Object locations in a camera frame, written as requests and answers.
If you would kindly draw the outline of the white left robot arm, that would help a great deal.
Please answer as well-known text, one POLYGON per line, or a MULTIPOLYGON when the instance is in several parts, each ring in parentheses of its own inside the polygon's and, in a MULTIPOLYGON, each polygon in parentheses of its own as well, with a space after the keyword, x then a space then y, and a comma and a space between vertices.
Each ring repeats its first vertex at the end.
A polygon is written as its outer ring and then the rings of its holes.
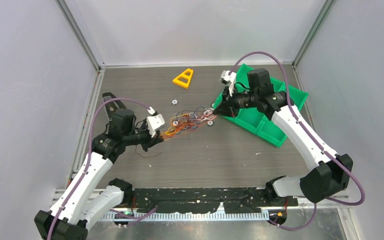
POLYGON ((131 183, 115 178, 103 192, 89 201, 97 184, 114 165, 126 147, 140 145, 146 152, 164 141, 160 130, 165 125, 162 114, 146 106, 149 115, 137 125, 135 113, 124 105, 109 112, 105 131, 89 137, 88 153, 61 197, 34 218, 39 235, 44 240, 85 240, 89 230, 115 206, 133 207, 131 183))

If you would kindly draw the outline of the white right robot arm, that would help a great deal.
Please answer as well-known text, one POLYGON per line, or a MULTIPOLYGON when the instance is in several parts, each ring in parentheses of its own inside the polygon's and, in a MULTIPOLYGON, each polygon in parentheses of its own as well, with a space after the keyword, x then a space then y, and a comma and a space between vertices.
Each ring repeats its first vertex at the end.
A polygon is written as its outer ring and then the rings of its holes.
POLYGON ((312 203, 328 199, 349 185, 353 160, 329 147, 300 116, 297 106, 283 90, 275 91, 265 68, 247 73, 248 89, 236 87, 236 74, 225 70, 225 84, 215 115, 235 118, 241 109, 256 109, 282 130, 303 157, 309 172, 304 176, 280 176, 266 183, 265 198, 279 205, 285 197, 305 197, 312 203))

